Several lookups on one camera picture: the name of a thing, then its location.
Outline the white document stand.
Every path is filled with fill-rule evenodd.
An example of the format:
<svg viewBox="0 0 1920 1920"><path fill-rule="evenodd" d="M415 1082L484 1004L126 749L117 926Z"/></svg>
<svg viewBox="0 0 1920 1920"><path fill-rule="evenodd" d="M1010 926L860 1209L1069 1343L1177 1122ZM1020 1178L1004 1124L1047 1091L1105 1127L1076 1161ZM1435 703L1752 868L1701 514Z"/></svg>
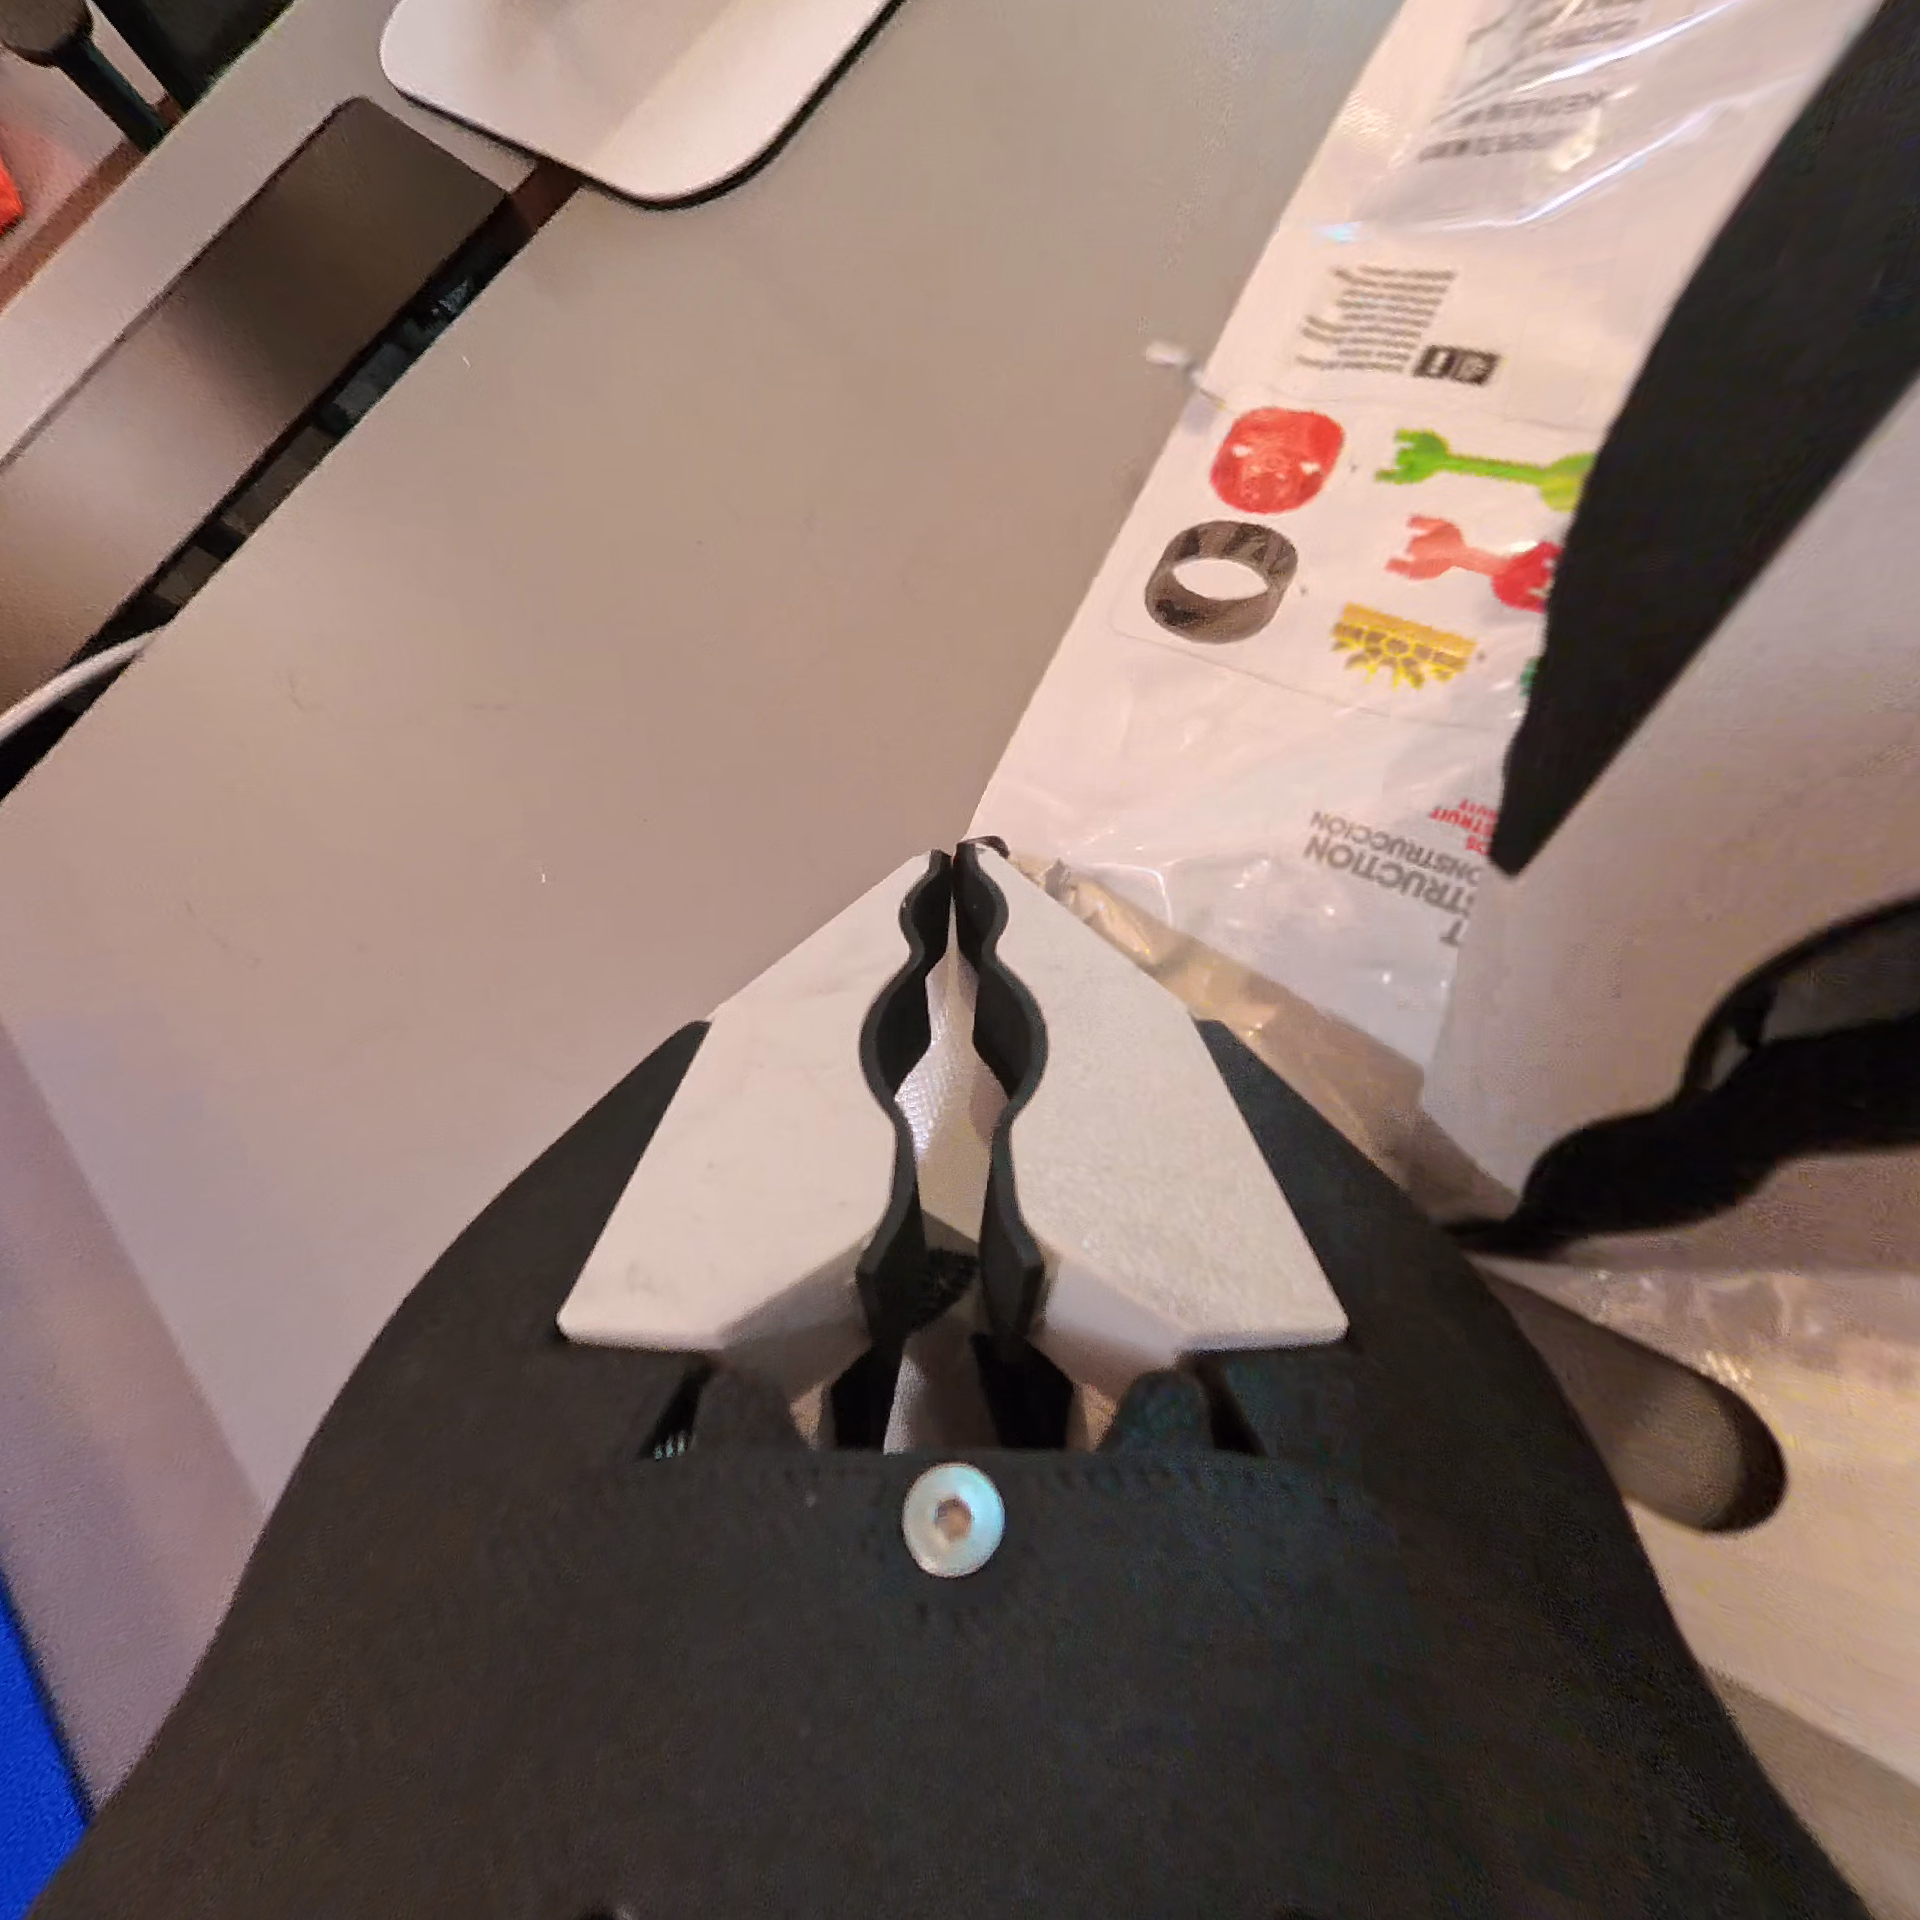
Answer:
<svg viewBox="0 0 1920 1920"><path fill-rule="evenodd" d="M399 2L377 53L410 102L638 205L683 205L773 155L884 12L884 2Z"/></svg>

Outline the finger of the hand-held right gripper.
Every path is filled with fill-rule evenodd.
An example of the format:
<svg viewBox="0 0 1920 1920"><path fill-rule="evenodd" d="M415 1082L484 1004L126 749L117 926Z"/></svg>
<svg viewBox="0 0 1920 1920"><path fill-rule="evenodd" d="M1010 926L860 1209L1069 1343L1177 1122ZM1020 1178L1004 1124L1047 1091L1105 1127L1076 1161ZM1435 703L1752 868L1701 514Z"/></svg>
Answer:
<svg viewBox="0 0 1920 1920"><path fill-rule="evenodd" d="M1470 1250L1914 1255L1914 506L1906 395L1485 894L1429 1063Z"/></svg>

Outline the printed plastic toy bag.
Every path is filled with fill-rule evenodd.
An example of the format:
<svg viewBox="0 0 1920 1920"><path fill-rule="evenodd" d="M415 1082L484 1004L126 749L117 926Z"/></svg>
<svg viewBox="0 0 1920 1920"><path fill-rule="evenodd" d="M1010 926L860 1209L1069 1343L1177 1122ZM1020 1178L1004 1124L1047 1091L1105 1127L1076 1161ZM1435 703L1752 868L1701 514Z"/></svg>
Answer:
<svg viewBox="0 0 1920 1920"><path fill-rule="evenodd" d="M1316 1091L1451 1221L1429 1063L1575 514L1704 253L1881 4L1396 4L975 821ZM1797 1786L1914 1788L1914 1255L1478 1252L1592 1394L1630 1339L1786 1454L1711 1542L1631 1493L1684 1631Z"/></svg>

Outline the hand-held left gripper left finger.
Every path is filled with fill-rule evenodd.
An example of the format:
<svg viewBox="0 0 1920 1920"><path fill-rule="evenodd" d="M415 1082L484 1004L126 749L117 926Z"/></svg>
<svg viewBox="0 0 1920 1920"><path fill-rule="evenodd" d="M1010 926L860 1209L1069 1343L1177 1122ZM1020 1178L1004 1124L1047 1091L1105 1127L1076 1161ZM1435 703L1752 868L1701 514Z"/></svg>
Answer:
<svg viewBox="0 0 1920 1920"><path fill-rule="evenodd" d="M932 1041L951 854L893 868L705 1021L571 1295L584 1347L695 1355L879 1448L925 1305L920 1164L897 1094Z"/></svg>

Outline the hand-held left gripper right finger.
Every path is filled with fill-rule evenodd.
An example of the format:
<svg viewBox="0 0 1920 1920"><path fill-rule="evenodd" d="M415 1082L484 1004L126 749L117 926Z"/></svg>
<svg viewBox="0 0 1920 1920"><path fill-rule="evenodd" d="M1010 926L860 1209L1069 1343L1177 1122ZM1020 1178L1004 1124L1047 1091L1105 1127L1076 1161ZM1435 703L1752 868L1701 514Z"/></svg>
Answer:
<svg viewBox="0 0 1920 1920"><path fill-rule="evenodd" d="M954 1243L999 1448L1346 1313L1189 1005L999 848L954 860Z"/></svg>

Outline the blue plastic bin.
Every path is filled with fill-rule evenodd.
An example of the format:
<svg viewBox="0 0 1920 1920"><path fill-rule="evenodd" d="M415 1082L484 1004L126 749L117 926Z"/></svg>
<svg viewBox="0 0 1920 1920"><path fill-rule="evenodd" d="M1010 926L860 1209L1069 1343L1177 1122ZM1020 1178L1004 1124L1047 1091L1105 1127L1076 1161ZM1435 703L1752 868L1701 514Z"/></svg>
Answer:
<svg viewBox="0 0 1920 1920"><path fill-rule="evenodd" d="M2 1590L2 1917L22 1917L79 1845L88 1794L14 1597Z"/></svg>

